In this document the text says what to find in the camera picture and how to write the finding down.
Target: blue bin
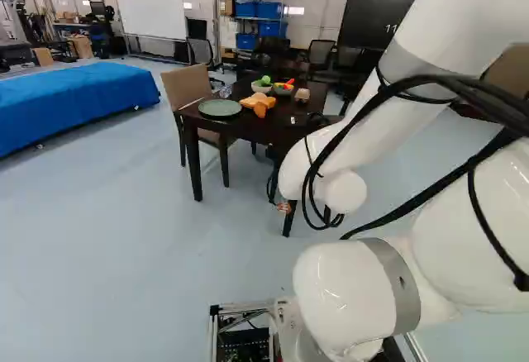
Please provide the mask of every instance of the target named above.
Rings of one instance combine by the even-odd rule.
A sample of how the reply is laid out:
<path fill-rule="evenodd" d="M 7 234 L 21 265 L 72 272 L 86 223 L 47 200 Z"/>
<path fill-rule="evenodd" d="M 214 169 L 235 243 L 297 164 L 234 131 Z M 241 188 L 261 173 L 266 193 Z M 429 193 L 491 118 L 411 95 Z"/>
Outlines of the blue bin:
<path fill-rule="evenodd" d="M 287 36 L 287 24 L 278 21 L 259 21 L 259 37 L 281 37 Z"/>
<path fill-rule="evenodd" d="M 257 17 L 264 19 L 280 19 L 283 5 L 281 2 L 258 2 L 257 3 Z"/>
<path fill-rule="evenodd" d="M 236 17 L 255 17 L 257 14 L 257 6 L 255 2 L 235 3 Z"/>
<path fill-rule="evenodd" d="M 236 39 L 239 50 L 254 50 L 257 46 L 256 34 L 237 33 Z"/>

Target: black monitor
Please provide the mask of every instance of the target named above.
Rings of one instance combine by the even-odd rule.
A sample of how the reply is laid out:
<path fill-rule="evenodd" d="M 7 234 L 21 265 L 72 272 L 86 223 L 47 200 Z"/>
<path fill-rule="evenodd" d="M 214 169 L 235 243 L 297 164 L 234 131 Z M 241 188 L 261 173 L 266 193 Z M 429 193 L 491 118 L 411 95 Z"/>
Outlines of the black monitor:
<path fill-rule="evenodd" d="M 415 0 L 347 0 L 338 45 L 385 50 Z"/>
<path fill-rule="evenodd" d="M 188 20 L 188 37 L 199 40 L 207 40 L 207 21 L 202 19 Z"/>
<path fill-rule="evenodd" d="M 91 1 L 90 2 L 90 11 L 94 15 L 105 16 L 105 3 L 103 1 Z"/>

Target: gray ring band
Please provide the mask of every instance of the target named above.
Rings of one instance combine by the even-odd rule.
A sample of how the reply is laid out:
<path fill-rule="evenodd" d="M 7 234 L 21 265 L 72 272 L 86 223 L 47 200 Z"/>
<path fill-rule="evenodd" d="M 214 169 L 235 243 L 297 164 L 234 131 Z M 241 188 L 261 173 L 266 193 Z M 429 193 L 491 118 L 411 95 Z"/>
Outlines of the gray ring band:
<path fill-rule="evenodd" d="M 421 298 L 412 272 L 403 257 L 388 242 L 379 238 L 363 238 L 358 241 L 363 242 L 377 256 L 391 283 L 397 313 L 393 334 L 413 331 L 421 320 Z"/>

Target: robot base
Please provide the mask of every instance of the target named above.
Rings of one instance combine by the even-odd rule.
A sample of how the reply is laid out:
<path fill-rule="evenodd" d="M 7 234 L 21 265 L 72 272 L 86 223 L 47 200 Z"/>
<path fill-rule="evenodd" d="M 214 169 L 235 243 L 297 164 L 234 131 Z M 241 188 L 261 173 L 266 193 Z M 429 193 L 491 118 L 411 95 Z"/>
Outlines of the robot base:
<path fill-rule="evenodd" d="M 253 319 L 260 323 L 257 329 L 248 324 Z M 373 362 L 405 362 L 392 337 L 374 341 L 365 352 L 372 353 Z M 288 298 L 210 307 L 207 360 L 245 362 L 245 355 L 254 362 L 329 361 L 304 328 L 297 303 Z"/>

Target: bowl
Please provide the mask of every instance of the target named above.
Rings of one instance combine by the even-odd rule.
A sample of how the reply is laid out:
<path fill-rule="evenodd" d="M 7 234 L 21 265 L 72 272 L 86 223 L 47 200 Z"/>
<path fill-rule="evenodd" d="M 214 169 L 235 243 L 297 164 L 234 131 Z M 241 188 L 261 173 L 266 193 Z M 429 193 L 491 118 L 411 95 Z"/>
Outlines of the bowl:
<path fill-rule="evenodd" d="M 274 84 L 274 93 L 279 96 L 290 96 L 294 90 L 293 85 L 288 85 L 287 89 L 283 89 L 285 83 L 275 83 Z"/>
<path fill-rule="evenodd" d="M 260 85 L 257 84 L 259 81 L 260 81 L 260 79 L 258 79 L 257 81 L 254 81 L 253 83 L 251 83 L 251 90 L 252 91 L 268 93 L 268 92 L 270 92 L 272 90 L 272 85 L 270 85 L 269 87 L 261 87 Z"/>

